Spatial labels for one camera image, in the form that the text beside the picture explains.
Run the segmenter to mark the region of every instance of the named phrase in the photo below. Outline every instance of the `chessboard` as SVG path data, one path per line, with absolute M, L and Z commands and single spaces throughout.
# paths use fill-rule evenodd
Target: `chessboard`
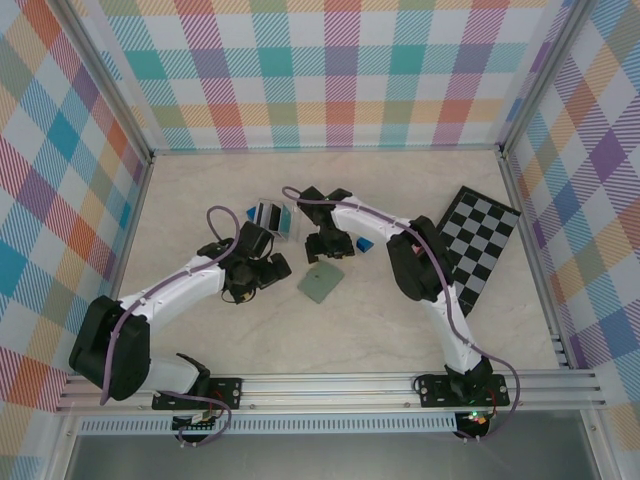
M 438 223 L 455 265 L 453 278 L 465 316 L 476 304 L 519 217 L 517 210 L 462 187 Z

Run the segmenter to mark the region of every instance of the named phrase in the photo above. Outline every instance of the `colorful plaid backdrop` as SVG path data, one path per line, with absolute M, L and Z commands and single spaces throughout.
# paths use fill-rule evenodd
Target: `colorful plaid backdrop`
M 639 26 L 640 1 L 599 2 L 511 159 L 571 347 L 614 405 L 628 478 L 640 478 Z
M 564 8 L 562 0 L 74 3 L 150 144 L 172 150 L 492 145 Z
M 538 54 L 536 55 L 535 60 L 531 64 L 531 67 L 529 68 L 529 72 L 527 73 L 527 76 L 525 77 L 524 82 L 522 82 L 522 85 L 520 86 L 520 90 L 518 91 L 518 96 L 516 97 L 516 100 L 511 105 L 511 109 L 509 110 L 509 115 L 507 115 L 507 120 L 502 125 L 502 128 L 500 129 L 500 134 L 498 135 L 498 138 L 496 140 L 497 144 L 502 145 L 506 140 L 507 135 L 509 133 L 509 129 L 511 128 L 511 125 L 513 124 L 513 121 L 515 120 L 516 116 L 520 112 L 520 108 L 522 107 L 522 102 L 524 102 L 525 98 L 527 98 L 527 96 L 531 92 L 531 88 L 533 87 L 533 84 L 536 82 L 536 80 L 540 76 L 540 70 L 542 69 L 542 66 L 547 61 L 547 57 L 551 53 L 551 47 L 553 46 L 554 42 L 558 38 L 558 35 L 560 35 L 562 28 L 564 27 L 567 19 L 569 18 L 569 13 L 571 12 L 571 8 L 575 3 L 576 3 L 576 0 L 563 0 L 562 6 L 560 7 L 560 10 L 556 14 L 556 17 L 553 19 L 553 24 L 551 25 L 551 28 L 547 32 L 547 36 L 544 38 L 544 42 L 542 42 L 542 46 L 540 47 L 540 50 L 538 51 Z
M 0 0 L 0 478 L 30 479 L 143 162 L 44 0 Z

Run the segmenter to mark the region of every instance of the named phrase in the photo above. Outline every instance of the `wire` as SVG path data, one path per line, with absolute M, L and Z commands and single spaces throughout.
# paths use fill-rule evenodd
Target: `wire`
M 487 392 L 491 395 L 491 402 L 493 403 L 493 413 L 491 414 L 491 418 L 493 418 L 498 414 L 498 401 L 496 400 L 496 394 L 493 393 L 493 390 L 487 388 Z
M 209 224 L 211 231 L 215 236 L 218 236 L 218 233 L 215 231 L 215 229 L 213 228 L 213 224 L 211 223 L 211 214 L 216 210 L 222 210 L 223 212 L 229 214 L 229 216 L 231 216 L 231 219 L 233 220 L 233 223 L 235 223 L 236 233 L 234 235 L 233 242 L 231 243 L 231 245 L 229 245 L 229 248 L 227 248 L 224 252 L 222 252 L 220 255 L 218 255 L 216 258 L 214 258 L 210 262 L 204 263 L 197 267 L 193 267 L 191 270 L 186 270 L 186 269 L 180 270 L 179 272 L 171 275 L 170 277 L 165 278 L 160 283 L 152 287 L 148 292 L 141 295 L 140 298 L 138 298 L 135 302 L 133 302 L 131 306 L 127 308 L 125 312 L 120 316 L 120 318 L 118 319 L 118 322 L 116 323 L 116 326 L 113 328 L 113 331 L 111 332 L 111 338 L 109 339 L 109 347 L 107 348 L 107 357 L 104 362 L 104 380 L 102 382 L 102 395 L 100 396 L 100 405 L 104 405 L 105 403 L 107 403 L 107 400 L 109 400 L 109 387 L 111 385 L 111 367 L 113 365 L 113 354 L 116 347 L 116 340 L 118 339 L 118 335 L 120 334 L 120 330 L 122 330 L 124 323 L 131 316 L 131 313 L 140 305 L 142 305 L 142 301 L 148 300 L 155 293 L 162 290 L 166 286 L 171 285 L 176 280 L 188 275 L 192 275 L 194 273 L 198 273 L 202 270 L 211 268 L 216 263 L 227 258 L 229 255 L 231 255 L 231 252 L 233 251 L 233 249 L 236 248 L 236 246 L 238 245 L 238 241 L 240 240 L 240 221 L 238 220 L 238 217 L 236 216 L 236 214 L 233 213 L 233 211 L 231 211 L 231 209 L 224 207 L 222 205 L 214 205 L 213 207 L 209 208 L 209 210 L 207 210 L 207 223 Z
M 182 437 L 182 432 L 187 428 L 187 427 L 182 427 L 180 429 L 178 429 L 178 440 L 180 440 L 180 442 L 182 443 L 182 445 L 189 445 L 190 447 L 196 448 L 196 447 L 201 447 L 203 445 L 206 445 L 207 443 L 211 443 L 215 440 L 217 440 L 218 438 L 220 438 L 222 436 L 222 434 L 229 428 L 229 426 L 231 425 L 231 408 L 229 407 L 229 405 L 227 405 L 226 403 L 220 401 L 220 400 L 216 400 L 214 398 L 208 398 L 208 397 L 199 397 L 197 395 L 186 395 L 184 393 L 177 393 L 177 392 L 160 392 L 163 395 L 169 395 L 171 397 L 175 397 L 175 398 L 182 398 L 184 400 L 196 400 L 198 402 L 207 402 L 210 405 L 217 405 L 218 407 L 222 408 L 223 410 L 225 410 L 227 412 L 227 421 L 224 423 L 224 425 L 222 426 L 222 428 L 220 429 L 220 431 L 216 432 L 216 433 L 212 433 L 211 435 L 209 435 L 208 437 L 206 437 L 204 440 L 195 443 L 195 442 L 187 442 L 183 437 Z
M 490 353 L 485 352 L 480 347 L 478 347 L 477 345 L 472 343 L 468 338 L 465 338 L 458 331 L 458 329 L 456 328 L 456 325 L 455 325 L 455 323 L 453 321 L 453 302 L 451 300 L 451 294 L 449 293 L 449 285 L 447 284 L 447 280 L 446 280 L 446 278 L 444 276 L 444 272 L 442 271 L 442 267 L 438 263 L 438 259 L 436 258 L 435 254 L 433 253 L 431 248 L 429 248 L 429 245 L 420 236 L 420 234 L 418 234 L 418 232 L 413 230 L 411 227 L 409 227 L 407 225 L 404 225 L 402 223 L 398 223 L 398 222 L 396 222 L 395 219 L 385 215 L 384 213 L 378 212 L 377 210 L 374 210 L 373 208 L 369 208 L 366 205 L 358 205 L 356 203 L 345 202 L 345 201 L 342 201 L 342 200 L 306 200 L 306 199 L 301 199 L 300 195 L 302 194 L 302 192 L 300 192 L 299 190 L 297 190 L 297 189 L 295 189 L 293 187 L 290 187 L 290 186 L 282 187 L 282 194 L 285 197 L 287 197 L 289 200 L 293 200 L 293 201 L 298 202 L 298 203 L 306 203 L 306 204 L 309 204 L 309 205 L 341 205 L 343 207 L 348 207 L 348 208 L 353 208 L 353 209 L 356 209 L 356 210 L 360 210 L 362 212 L 368 213 L 369 215 L 373 215 L 374 217 L 379 218 L 380 220 L 383 220 L 383 221 L 385 221 L 385 222 L 387 222 L 387 223 L 389 223 L 389 224 L 391 224 L 393 226 L 401 228 L 402 230 L 404 230 L 405 232 L 409 233 L 411 236 L 413 236 L 418 241 L 420 246 L 424 249 L 425 253 L 429 257 L 429 260 L 431 261 L 431 264 L 433 265 L 433 268 L 435 269 L 436 274 L 438 275 L 438 279 L 440 280 L 440 285 L 442 285 L 442 291 L 444 292 L 445 300 L 446 300 L 446 303 L 447 303 L 447 320 L 449 321 L 449 327 L 451 328 L 451 331 L 453 332 L 453 334 L 456 337 L 458 337 L 458 339 L 464 345 L 468 346 L 469 348 L 471 348 L 473 351 L 479 353 L 480 355 L 484 355 L 489 360 L 493 360 L 494 362 L 498 362 L 498 363 L 504 365 L 513 374 L 513 378 L 514 378 L 515 383 L 516 383 L 516 395 L 515 395 L 515 398 L 513 399 L 513 403 L 511 404 L 511 409 L 509 410 L 509 413 L 507 413 L 507 416 L 505 417 L 505 419 L 502 422 L 502 424 L 500 424 L 499 427 L 496 428 L 493 432 L 490 432 L 487 435 L 485 435 L 484 438 L 487 438 L 489 436 L 493 436 L 497 432 L 501 431 L 502 427 L 504 427 L 504 425 L 513 417 L 513 414 L 516 411 L 516 408 L 518 408 L 518 403 L 520 402 L 521 388 L 520 388 L 520 377 L 518 375 L 518 372 L 516 372 L 516 369 L 509 362 L 507 362 L 506 360 L 503 360 L 501 358 L 498 358 L 495 355 L 491 355 Z
M 219 399 L 221 402 L 224 402 L 224 397 L 222 396 L 222 394 L 219 391 L 215 391 L 213 392 Z M 222 414 L 224 413 L 224 408 L 220 409 L 220 413 L 215 417 L 216 419 L 220 418 L 222 416 Z

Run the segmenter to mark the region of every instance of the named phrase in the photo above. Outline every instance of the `black mounting bracket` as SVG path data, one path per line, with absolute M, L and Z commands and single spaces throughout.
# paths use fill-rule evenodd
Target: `black mounting bracket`
M 468 402 L 462 401 L 451 389 L 451 378 L 446 374 L 421 375 L 414 380 L 413 386 L 416 393 L 420 395 L 422 408 L 493 407 L 494 403 L 497 407 L 506 407 L 511 403 L 503 375 L 491 375 L 486 385 Z
M 241 378 L 209 378 L 206 390 L 198 396 L 213 398 L 229 405 L 231 410 L 240 408 L 240 399 L 242 398 L 242 379 Z M 181 398 L 172 397 L 163 393 L 154 395 L 151 402 L 152 410 L 207 410 L 209 404 L 207 402 L 198 402 L 196 400 L 183 400 Z

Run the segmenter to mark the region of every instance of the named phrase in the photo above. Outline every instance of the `small blue cube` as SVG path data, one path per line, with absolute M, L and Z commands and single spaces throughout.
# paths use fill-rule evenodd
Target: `small blue cube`
M 366 238 L 360 237 L 356 241 L 356 247 L 358 247 L 358 250 L 360 250 L 362 253 L 367 253 L 367 251 L 371 247 L 373 247 L 373 242 L 370 242 Z

